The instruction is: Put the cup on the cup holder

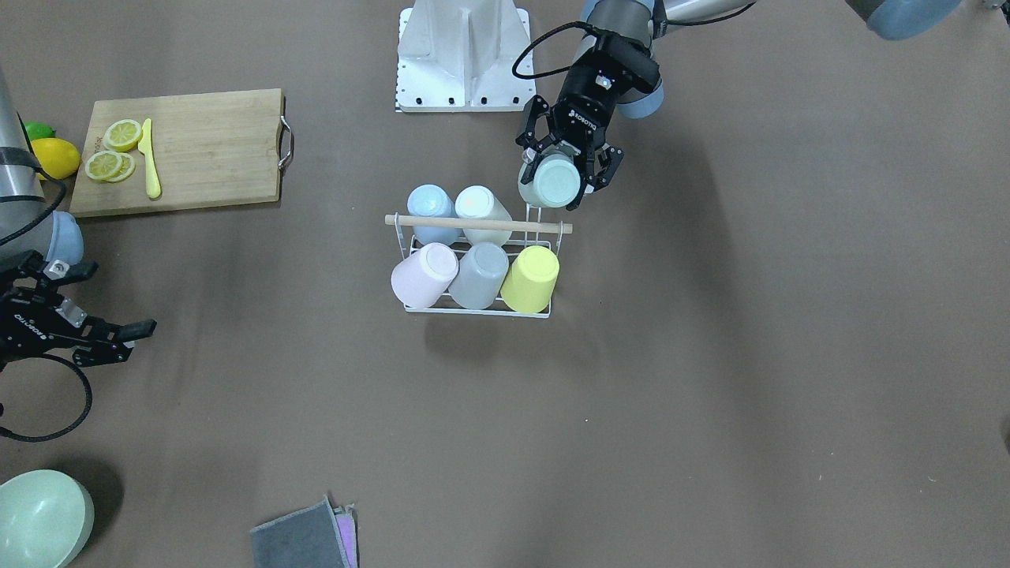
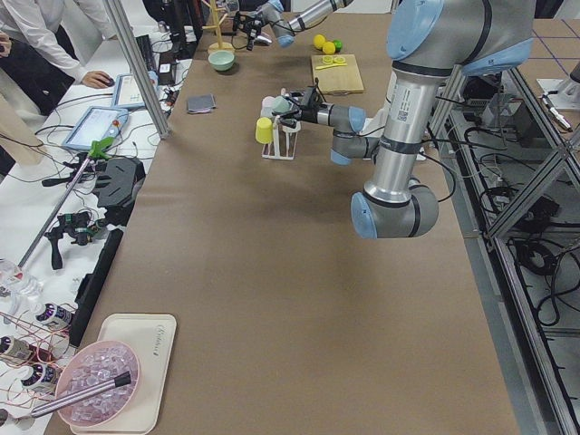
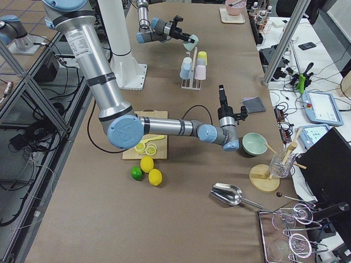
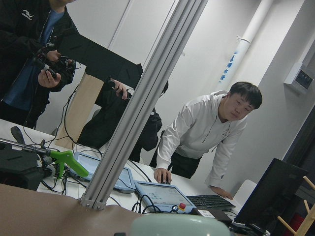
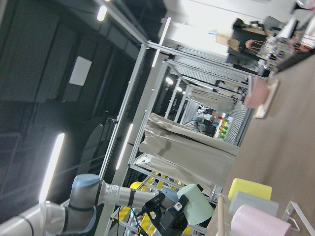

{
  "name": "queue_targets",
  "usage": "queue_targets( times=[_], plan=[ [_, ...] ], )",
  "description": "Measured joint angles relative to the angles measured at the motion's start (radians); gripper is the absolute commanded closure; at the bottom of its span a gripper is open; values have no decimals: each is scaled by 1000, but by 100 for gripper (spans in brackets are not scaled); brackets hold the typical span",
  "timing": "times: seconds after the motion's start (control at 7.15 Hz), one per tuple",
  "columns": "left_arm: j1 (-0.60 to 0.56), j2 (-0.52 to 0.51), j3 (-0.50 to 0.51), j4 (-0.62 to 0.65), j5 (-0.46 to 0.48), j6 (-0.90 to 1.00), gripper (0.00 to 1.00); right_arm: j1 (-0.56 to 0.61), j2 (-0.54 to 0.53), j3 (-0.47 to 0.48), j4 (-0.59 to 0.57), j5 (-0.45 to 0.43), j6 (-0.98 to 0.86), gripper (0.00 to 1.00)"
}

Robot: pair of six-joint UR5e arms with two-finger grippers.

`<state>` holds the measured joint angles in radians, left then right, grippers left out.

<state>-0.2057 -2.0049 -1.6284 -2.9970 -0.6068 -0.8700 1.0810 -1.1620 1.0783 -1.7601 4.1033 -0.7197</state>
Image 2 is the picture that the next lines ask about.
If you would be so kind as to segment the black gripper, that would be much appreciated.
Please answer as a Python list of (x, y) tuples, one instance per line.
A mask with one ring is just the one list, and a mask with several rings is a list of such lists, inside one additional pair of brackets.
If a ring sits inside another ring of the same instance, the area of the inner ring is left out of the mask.
[(308, 86), (301, 91), (285, 93), (283, 98), (293, 104), (288, 113), (279, 113), (275, 122), (287, 128), (296, 128), (299, 121), (327, 124), (327, 106), (317, 86)]
[(233, 30), (240, 31), (246, 36), (246, 50), (253, 50), (256, 43), (256, 38), (263, 35), (272, 40), (272, 38), (263, 32), (264, 23), (257, 15), (245, 14), (236, 12), (233, 18)]

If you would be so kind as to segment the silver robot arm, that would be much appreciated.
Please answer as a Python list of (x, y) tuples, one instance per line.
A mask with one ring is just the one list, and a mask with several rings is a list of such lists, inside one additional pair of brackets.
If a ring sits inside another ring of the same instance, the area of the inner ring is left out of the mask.
[(351, 3), (350, 0), (318, 1), (290, 20), (286, 20), (281, 2), (267, 1), (251, 13), (236, 12), (233, 18), (233, 29), (241, 31), (246, 36), (248, 51), (253, 50), (255, 40), (264, 27), (270, 27), (277, 43), (282, 48), (286, 48), (294, 43), (297, 34), (319, 25), (328, 15)]
[(394, 12), (387, 53), (396, 79), (378, 117), (380, 138), (364, 138), (366, 114), (323, 101), (314, 86), (289, 98), (283, 122), (333, 128), (331, 156), (347, 164), (375, 157), (372, 178), (353, 194), (351, 216), (362, 238), (419, 237), (436, 223), (433, 192), (412, 176), (436, 93), (454, 67), (466, 76), (494, 74), (523, 63), (533, 45), (533, 1), (403, 1)]

